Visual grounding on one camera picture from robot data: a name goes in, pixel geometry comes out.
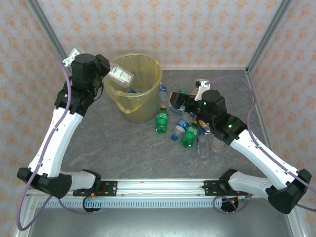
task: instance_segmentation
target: patterned wallpaper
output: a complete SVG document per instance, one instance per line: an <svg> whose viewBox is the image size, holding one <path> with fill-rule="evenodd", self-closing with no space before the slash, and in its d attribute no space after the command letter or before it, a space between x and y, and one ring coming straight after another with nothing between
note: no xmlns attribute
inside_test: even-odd
<svg viewBox="0 0 316 237"><path fill-rule="evenodd" d="M282 0L39 0L66 52L163 67L245 67Z"/></svg>
<svg viewBox="0 0 316 237"><path fill-rule="evenodd" d="M312 173L316 187L316 1L296 0L258 63L252 80L276 153ZM316 208L308 191L302 203ZM311 235L316 214L303 211Z"/></svg>
<svg viewBox="0 0 316 237"><path fill-rule="evenodd" d="M0 1L0 230L13 236L24 184L16 178L49 127L63 75L25 0Z"/></svg>

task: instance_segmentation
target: green bottle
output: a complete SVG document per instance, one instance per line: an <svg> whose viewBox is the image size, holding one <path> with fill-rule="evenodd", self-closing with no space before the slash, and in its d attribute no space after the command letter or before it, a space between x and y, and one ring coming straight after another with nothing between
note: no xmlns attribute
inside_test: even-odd
<svg viewBox="0 0 316 237"><path fill-rule="evenodd" d="M190 126L188 126L187 130L185 131L181 139L181 144L184 147L191 147L197 136L197 133L198 133L198 123L194 121Z"/></svg>
<svg viewBox="0 0 316 237"><path fill-rule="evenodd" d="M167 131L168 114L167 114L166 108L167 107L163 105L157 115L156 132L159 134L166 133Z"/></svg>

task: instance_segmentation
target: gray floor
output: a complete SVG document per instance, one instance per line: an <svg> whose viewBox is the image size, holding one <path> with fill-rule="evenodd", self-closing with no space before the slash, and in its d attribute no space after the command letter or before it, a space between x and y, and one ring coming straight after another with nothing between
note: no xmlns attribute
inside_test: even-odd
<svg viewBox="0 0 316 237"><path fill-rule="evenodd" d="M33 224L33 237L292 237L286 215L263 200L236 214L210 208L106 209L82 216L45 209Z"/></svg>
<svg viewBox="0 0 316 237"><path fill-rule="evenodd" d="M239 71L166 70L162 83L167 90L185 88L192 91L196 79L215 79L222 75L237 75ZM252 105L247 88L236 79L224 79L213 84L226 99L228 112L245 121ZM227 169L234 168L245 174L263 176L243 155L225 146L220 154L211 153L209 159L199 160L196 144L183 148L180 141L173 142L173 126L179 116L169 119L166 134L155 132L155 119L143 124L126 121L115 102L104 93L88 110L76 129L63 163L63 171L90 169L103 179L118 178L219 178ZM257 115L253 113L252 127L263 140Z"/></svg>

